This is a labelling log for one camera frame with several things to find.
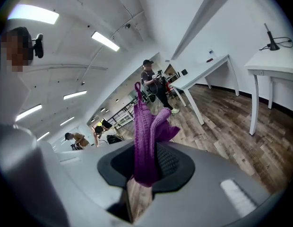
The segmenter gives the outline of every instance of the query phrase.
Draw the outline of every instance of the black pants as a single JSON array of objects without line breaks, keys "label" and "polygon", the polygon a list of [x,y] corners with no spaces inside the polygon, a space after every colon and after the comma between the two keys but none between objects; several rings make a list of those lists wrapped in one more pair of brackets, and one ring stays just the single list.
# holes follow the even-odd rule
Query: black pants
[{"label": "black pants", "polygon": [[163,103],[164,107],[169,108],[171,110],[173,109],[173,107],[169,105],[167,101],[167,97],[163,88],[158,88],[156,97]]}]

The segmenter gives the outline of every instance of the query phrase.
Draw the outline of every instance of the person in tan shirt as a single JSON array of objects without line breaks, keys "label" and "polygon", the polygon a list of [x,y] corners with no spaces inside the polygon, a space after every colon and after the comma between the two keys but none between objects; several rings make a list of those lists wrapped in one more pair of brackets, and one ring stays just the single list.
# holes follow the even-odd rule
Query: person in tan shirt
[{"label": "person in tan shirt", "polygon": [[87,146],[90,146],[90,143],[89,141],[87,141],[85,139],[85,136],[83,134],[79,134],[79,133],[74,133],[74,134],[71,134],[71,133],[66,133],[65,134],[65,141],[66,140],[72,140],[74,139],[76,142],[75,144],[78,146],[82,146],[83,148],[87,147]]}]

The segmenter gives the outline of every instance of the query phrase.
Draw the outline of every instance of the table leg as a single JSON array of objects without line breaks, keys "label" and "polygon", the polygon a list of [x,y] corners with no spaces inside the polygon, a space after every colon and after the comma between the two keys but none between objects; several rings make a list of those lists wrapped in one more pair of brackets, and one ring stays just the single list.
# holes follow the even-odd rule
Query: table leg
[{"label": "table leg", "polygon": [[227,59],[227,67],[228,67],[228,70],[230,70],[230,73],[231,73],[231,76],[232,76],[232,79],[233,79],[233,83],[234,83],[234,86],[235,86],[236,96],[239,96],[238,81],[237,81],[237,77],[236,77],[236,74],[235,74],[235,70],[233,69],[233,65],[231,63],[230,58]]},{"label": "table leg", "polygon": [[251,122],[250,122],[250,135],[253,135],[256,131],[258,111],[259,111],[259,88],[258,88],[258,78],[254,75],[255,88],[252,93],[252,110],[251,110]]},{"label": "table leg", "polygon": [[186,107],[186,104],[185,104],[183,98],[181,97],[180,93],[178,92],[177,88],[173,87],[173,89],[175,90],[176,94],[178,95],[178,97],[179,97],[180,100],[182,101],[183,105]]},{"label": "table leg", "polygon": [[271,109],[271,106],[273,104],[273,81],[271,77],[268,77],[269,79],[269,100],[268,100],[268,108]]},{"label": "table leg", "polygon": [[205,77],[205,81],[207,81],[207,85],[208,85],[209,89],[212,89],[212,85],[209,83],[207,77]]},{"label": "table leg", "polygon": [[195,111],[195,114],[197,115],[197,118],[198,118],[198,120],[199,120],[199,123],[200,123],[201,125],[203,125],[204,122],[203,122],[203,119],[202,119],[201,113],[200,113],[200,111],[199,111],[199,109],[198,109],[198,107],[197,107],[197,105],[196,105],[196,103],[195,103],[195,101],[194,101],[192,95],[190,94],[190,92],[189,92],[188,89],[185,89],[185,90],[183,90],[183,91],[184,91],[186,97],[188,98],[190,104],[192,105],[192,107],[193,107],[193,109],[194,109],[194,111]]}]

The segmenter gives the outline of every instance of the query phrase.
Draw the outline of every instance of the white ceiling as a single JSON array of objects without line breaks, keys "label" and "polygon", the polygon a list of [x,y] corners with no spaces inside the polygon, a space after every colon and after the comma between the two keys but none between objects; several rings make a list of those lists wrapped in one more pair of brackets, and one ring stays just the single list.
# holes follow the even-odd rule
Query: white ceiling
[{"label": "white ceiling", "polygon": [[[38,104],[43,108],[18,121],[40,136],[49,129],[59,130],[60,123],[72,116],[82,117],[112,75],[118,74],[116,70],[124,64],[127,53],[149,40],[149,33],[139,0],[21,0],[20,3],[59,13],[54,25],[23,19],[7,23],[8,29],[27,27],[32,37],[43,34],[44,57],[35,57],[32,66],[21,75],[31,89],[22,111]],[[104,47],[85,75],[85,85],[81,86],[81,77],[102,47],[91,38],[93,32],[97,30],[109,38],[136,14],[139,15],[129,22],[131,28],[122,27],[113,37],[120,49],[115,52]],[[87,94],[63,100],[64,95],[82,90],[87,90]]]}]

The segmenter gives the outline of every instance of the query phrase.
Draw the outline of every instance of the black t-shirt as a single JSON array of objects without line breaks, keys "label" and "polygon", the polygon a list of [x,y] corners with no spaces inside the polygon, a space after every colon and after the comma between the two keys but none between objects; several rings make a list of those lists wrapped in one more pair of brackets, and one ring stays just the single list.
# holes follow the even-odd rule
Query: black t-shirt
[{"label": "black t-shirt", "polygon": [[[143,70],[141,72],[141,79],[143,81],[150,81],[153,79],[153,75],[155,75],[155,73],[152,70]],[[155,79],[154,83],[148,85],[148,87],[151,89],[152,93],[157,93],[157,90],[161,89],[162,85],[158,79]]]}]

